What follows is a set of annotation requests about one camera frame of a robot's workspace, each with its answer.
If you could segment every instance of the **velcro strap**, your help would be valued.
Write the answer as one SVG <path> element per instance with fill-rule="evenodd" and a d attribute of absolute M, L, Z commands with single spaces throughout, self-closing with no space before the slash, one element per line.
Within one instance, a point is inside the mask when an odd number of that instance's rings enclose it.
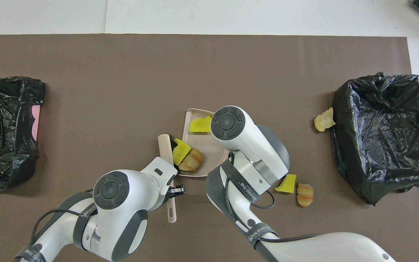
<path fill-rule="evenodd" d="M 96 205 L 93 202 L 86 209 L 84 209 L 77 217 L 77 222 L 75 223 L 72 234 L 73 244 L 76 247 L 86 250 L 85 248 L 83 248 L 82 245 L 83 231 L 85 230 L 85 227 L 87 226 L 90 217 L 97 213 L 98 212 L 96 209 Z"/>
<path fill-rule="evenodd" d="M 28 262 L 46 262 L 45 257 L 30 245 L 20 250 L 14 258 L 24 258 Z"/>
<path fill-rule="evenodd" d="M 246 241 L 254 249 L 256 242 L 260 240 L 261 236 L 266 233 L 276 234 L 276 232 L 274 232 L 270 226 L 266 225 L 265 223 L 258 223 L 248 230 L 246 233 Z"/>
<path fill-rule="evenodd" d="M 247 182 L 247 180 L 240 174 L 240 172 L 231 164 L 229 160 L 224 161 L 221 164 L 221 167 L 226 173 L 227 177 L 234 183 L 236 188 L 242 193 L 246 199 L 248 199 L 252 204 L 260 199 L 260 195 L 255 191 L 255 189 Z"/>

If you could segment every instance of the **brown mat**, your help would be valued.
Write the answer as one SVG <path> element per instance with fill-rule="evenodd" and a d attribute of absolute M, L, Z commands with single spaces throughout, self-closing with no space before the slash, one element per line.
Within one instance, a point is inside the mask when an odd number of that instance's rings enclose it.
<path fill-rule="evenodd" d="M 313 129 L 333 91 L 378 71 L 411 73 L 405 38 L 0 35 L 0 77 L 47 84 L 36 174 L 0 193 L 0 261 L 65 197 L 108 171 L 145 167 L 159 154 L 158 135 L 181 137 L 186 109 L 230 104 L 271 128 L 289 150 L 291 173 L 315 188 L 310 207 L 275 192 L 272 209 L 255 209 L 281 237 L 355 232 L 398 261 L 419 261 L 419 189 L 364 204 L 336 170 L 329 131 Z M 126 261 L 262 261 L 208 201 L 204 179 L 176 179 L 182 183 L 176 224 L 164 208 L 150 212 L 145 239 Z M 103 260 L 69 246 L 56 261 Z"/>

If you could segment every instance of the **pink object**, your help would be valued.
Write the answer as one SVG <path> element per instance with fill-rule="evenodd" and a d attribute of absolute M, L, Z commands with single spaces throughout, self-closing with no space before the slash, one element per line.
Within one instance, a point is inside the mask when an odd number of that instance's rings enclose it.
<path fill-rule="evenodd" d="M 33 126 L 32 126 L 32 136 L 33 136 L 33 139 L 35 139 L 36 141 L 36 136 L 38 134 L 38 118 L 40 116 L 40 105 L 32 106 L 32 115 L 35 118 L 35 122 L 33 123 Z"/>

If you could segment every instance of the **black plastic bag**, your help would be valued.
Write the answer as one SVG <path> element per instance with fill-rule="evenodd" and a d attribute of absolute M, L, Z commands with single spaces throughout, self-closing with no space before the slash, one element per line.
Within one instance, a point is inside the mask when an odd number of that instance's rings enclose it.
<path fill-rule="evenodd" d="M 0 78 L 0 191 L 33 176 L 38 143 L 32 137 L 32 106 L 41 105 L 45 84 L 24 77 Z"/>
<path fill-rule="evenodd" d="M 419 187 L 419 80 L 377 73 L 335 93 L 331 130 L 338 170 L 375 205 L 392 191 Z"/>

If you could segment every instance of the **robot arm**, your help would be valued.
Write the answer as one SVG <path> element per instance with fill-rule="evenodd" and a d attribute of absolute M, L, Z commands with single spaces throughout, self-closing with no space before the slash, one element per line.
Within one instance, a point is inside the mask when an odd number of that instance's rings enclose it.
<path fill-rule="evenodd" d="M 206 194 L 266 261 L 395 262 L 372 240 L 353 233 L 279 239 L 250 207 L 288 172 L 286 148 L 272 131 L 256 126 L 236 106 L 216 111 L 211 120 L 211 133 L 233 155 L 208 174 Z"/>
<path fill-rule="evenodd" d="M 103 175 L 93 192 L 80 192 L 63 201 L 58 210 L 69 213 L 55 212 L 15 260 L 51 262 L 68 244 L 108 261 L 125 259 L 142 241 L 148 211 L 184 194 L 183 187 L 170 187 L 176 174 L 172 165 L 155 158 L 142 171 L 115 170 Z"/>

